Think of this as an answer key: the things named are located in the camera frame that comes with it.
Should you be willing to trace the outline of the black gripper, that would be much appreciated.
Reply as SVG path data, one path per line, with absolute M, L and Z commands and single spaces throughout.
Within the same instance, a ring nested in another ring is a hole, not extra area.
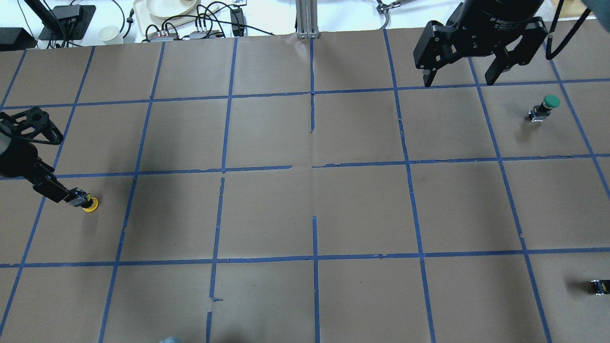
M 46 111 L 39 107 L 14 115 L 2 111 L 0 126 L 2 177 L 23 177 L 37 193 L 56 203 L 84 204 L 84 191 L 67 189 L 55 177 L 54 169 L 39 157 L 37 144 L 59 145 L 64 140 Z
M 463 57 L 495 56 L 485 72 L 492 86 L 514 65 L 527 65 L 547 36 L 536 13 L 541 0 L 465 0 L 445 24 L 429 21 L 413 56 L 423 70 L 424 87 L 433 85 L 437 71 Z

